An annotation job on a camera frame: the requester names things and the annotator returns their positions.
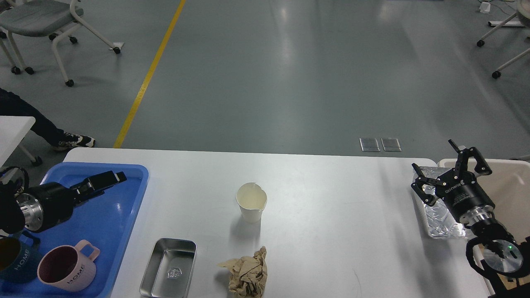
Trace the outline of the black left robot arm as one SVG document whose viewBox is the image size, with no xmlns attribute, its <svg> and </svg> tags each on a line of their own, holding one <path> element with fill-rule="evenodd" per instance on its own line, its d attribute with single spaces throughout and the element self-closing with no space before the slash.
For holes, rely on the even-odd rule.
<svg viewBox="0 0 530 298">
<path fill-rule="evenodd" d="M 68 221 L 76 207 L 103 195 L 106 189 L 127 181 L 124 172 L 106 171 L 85 178 L 68 188 L 57 182 L 28 187 L 28 172 L 24 175 L 24 190 L 15 191 L 15 183 L 1 185 L 1 230 L 15 234 L 27 229 L 40 233 Z"/>
</svg>

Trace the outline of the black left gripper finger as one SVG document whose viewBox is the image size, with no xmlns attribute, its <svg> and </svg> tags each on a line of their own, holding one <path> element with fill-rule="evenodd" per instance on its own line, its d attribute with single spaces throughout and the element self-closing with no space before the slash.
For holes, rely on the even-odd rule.
<svg viewBox="0 0 530 298">
<path fill-rule="evenodd" d="M 70 187 L 78 195 L 92 195 L 127 181 L 124 172 L 106 171 L 85 178 Z"/>
<path fill-rule="evenodd" d="M 75 191 L 75 198 L 74 198 L 74 206 L 81 206 L 85 204 L 88 200 L 95 198 L 97 196 L 103 195 L 105 193 L 104 189 L 81 189 L 77 188 L 74 189 Z"/>
</svg>

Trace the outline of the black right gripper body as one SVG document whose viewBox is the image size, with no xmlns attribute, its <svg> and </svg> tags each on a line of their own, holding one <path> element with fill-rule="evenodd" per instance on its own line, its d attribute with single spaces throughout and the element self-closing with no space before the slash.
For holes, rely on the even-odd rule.
<svg viewBox="0 0 530 298">
<path fill-rule="evenodd" d="M 495 203 L 479 185 L 473 172 L 457 174 L 449 170 L 437 177 L 437 181 L 441 184 L 436 186 L 435 194 L 458 223 L 472 226 L 493 217 Z"/>
</svg>

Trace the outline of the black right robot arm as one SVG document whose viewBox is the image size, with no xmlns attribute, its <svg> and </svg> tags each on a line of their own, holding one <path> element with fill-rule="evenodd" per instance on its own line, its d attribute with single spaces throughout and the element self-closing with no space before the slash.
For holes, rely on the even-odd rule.
<svg viewBox="0 0 530 298">
<path fill-rule="evenodd" d="M 458 146 L 455 165 L 435 178 L 424 175 L 413 163 L 417 177 L 411 188 L 427 206 L 442 200 L 453 219 L 470 229 L 475 237 L 466 244 L 469 265 L 492 285 L 494 298 L 528 298 L 529 284 L 507 289 L 500 279 L 506 276 L 518 281 L 529 276 L 529 238 L 517 242 L 494 214 L 495 203 L 477 179 L 492 174 L 488 162 L 476 147 Z"/>
</svg>

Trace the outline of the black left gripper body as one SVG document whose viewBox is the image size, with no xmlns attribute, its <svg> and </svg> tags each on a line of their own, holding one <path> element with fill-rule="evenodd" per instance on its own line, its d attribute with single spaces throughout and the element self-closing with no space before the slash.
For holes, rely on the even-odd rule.
<svg viewBox="0 0 530 298">
<path fill-rule="evenodd" d="M 25 190 L 16 198 L 24 219 L 23 228 L 42 232 L 68 221 L 74 211 L 76 194 L 57 182 Z"/>
</svg>

